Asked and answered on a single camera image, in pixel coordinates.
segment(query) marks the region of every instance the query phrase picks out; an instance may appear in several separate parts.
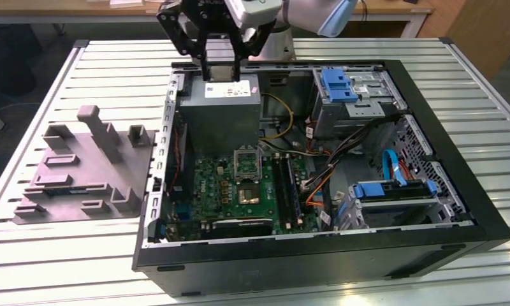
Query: slotted aluminum table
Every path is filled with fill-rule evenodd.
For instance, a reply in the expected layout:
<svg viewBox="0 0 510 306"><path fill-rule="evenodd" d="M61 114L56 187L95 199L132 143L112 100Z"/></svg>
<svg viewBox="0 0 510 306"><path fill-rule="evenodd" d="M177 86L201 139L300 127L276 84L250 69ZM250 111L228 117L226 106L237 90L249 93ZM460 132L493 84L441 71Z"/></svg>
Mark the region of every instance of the slotted aluminum table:
<svg viewBox="0 0 510 306"><path fill-rule="evenodd" d="M213 56L230 56L224 43ZM510 106L454 45L440 40L296 40L298 59L400 59L510 225ZM172 299L130 271L138 219L17 226L16 201L35 174L49 123L97 105L118 131L158 129L170 63L186 61L169 41L91 41L72 50L0 178L0 305L473 305L510 302L510 242L420 279Z"/></svg>

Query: ram slot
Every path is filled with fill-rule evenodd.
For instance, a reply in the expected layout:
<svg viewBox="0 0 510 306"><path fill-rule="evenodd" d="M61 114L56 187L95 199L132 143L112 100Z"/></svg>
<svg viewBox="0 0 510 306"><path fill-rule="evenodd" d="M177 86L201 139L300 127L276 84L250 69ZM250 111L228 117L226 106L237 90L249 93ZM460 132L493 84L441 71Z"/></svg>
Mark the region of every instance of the ram slot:
<svg viewBox="0 0 510 306"><path fill-rule="evenodd" d="M289 214L289 201L286 192L284 191L284 177L281 171L281 158L276 156L272 159L272 174L274 175L274 191L276 191L276 200L278 205L278 217L280 224L284 229L290 228L290 214Z"/></svg>
<svg viewBox="0 0 510 306"><path fill-rule="evenodd" d="M296 182L296 174L293 172L293 165L290 163L289 155L282 160L284 161L284 167L288 173L288 184L285 185L289 193L289 203L290 206L293 206L293 209L290 210L290 218L293 220L293 224L301 224L302 223L302 213L300 211L300 201L298 201L298 191L297 191L297 182Z"/></svg>

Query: power supply label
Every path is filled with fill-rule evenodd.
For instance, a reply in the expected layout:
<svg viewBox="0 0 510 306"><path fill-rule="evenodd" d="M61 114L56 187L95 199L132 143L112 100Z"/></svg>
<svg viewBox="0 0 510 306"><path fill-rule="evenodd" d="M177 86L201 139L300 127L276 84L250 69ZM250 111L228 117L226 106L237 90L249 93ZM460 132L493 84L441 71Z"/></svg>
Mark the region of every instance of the power supply label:
<svg viewBox="0 0 510 306"><path fill-rule="evenodd" d="M249 97L252 95L252 88L249 88L249 81L229 83L206 83L205 84L205 97L206 98L238 98Z"/></svg>

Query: green motherboard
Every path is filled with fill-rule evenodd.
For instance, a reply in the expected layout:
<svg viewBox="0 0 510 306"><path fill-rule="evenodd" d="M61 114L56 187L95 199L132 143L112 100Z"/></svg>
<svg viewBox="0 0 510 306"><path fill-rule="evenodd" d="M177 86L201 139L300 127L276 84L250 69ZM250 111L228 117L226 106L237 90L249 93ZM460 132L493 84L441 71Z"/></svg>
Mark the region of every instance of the green motherboard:
<svg viewBox="0 0 510 306"><path fill-rule="evenodd" d="M241 154L234 158L200 158L194 166L194 198L189 206L190 222L184 222L180 229L181 240L198 240L200 223L226 219L270 219L273 222L273 235L289 233L308 233L317 231L317 218L312 209L304 209L302 223L288 228L280 219L277 200L273 158ZM298 188L302 180L308 178L305 160L302 156L290 157L293 169L292 180ZM238 172L254 173L260 168L260 180L238 179Z"/></svg>

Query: black wire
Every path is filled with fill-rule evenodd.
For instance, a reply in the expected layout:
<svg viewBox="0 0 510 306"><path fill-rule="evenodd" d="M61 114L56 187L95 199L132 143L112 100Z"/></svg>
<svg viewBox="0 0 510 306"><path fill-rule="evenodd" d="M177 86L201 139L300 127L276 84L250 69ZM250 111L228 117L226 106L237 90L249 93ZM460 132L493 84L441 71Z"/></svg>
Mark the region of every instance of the black wire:
<svg viewBox="0 0 510 306"><path fill-rule="evenodd" d="M352 150L354 147L357 147L361 144L361 142L365 140L369 134L369 131L373 128L376 128L378 125L384 123L397 121L401 117L402 115L398 113L385 118L376 118L368 124L365 124L352 135L349 135L346 139L342 140L337 148L334 149L333 154L329 156L326 160L328 166L318 173L318 175L316 175L313 178L310 178L306 181L305 184L312 184L313 182L316 182L318 179L324 178L328 175L328 172L332 171L332 169L334 168L336 164L340 161L340 156L342 154L346 154L349 150Z"/></svg>
<svg viewBox="0 0 510 306"><path fill-rule="evenodd" d="M365 0L361 0L361 3L364 4L364 15L361 17L361 21L366 21L368 20L368 8L366 8Z"/></svg>
<svg viewBox="0 0 510 306"><path fill-rule="evenodd" d="M281 134L280 126L276 126L276 134L277 134L277 135ZM285 134L281 135L278 138L281 138L281 140L286 143L286 145L290 147L290 150L294 150L294 149L296 149L296 148L293 147L293 144L290 143L289 139L285 137Z"/></svg>
<svg viewBox="0 0 510 306"><path fill-rule="evenodd" d="M330 199L330 184L329 181L325 182L325 184L321 186L321 196L324 198L324 211L330 217L330 224L326 223L325 226L322 226L324 231L333 230L333 201Z"/></svg>

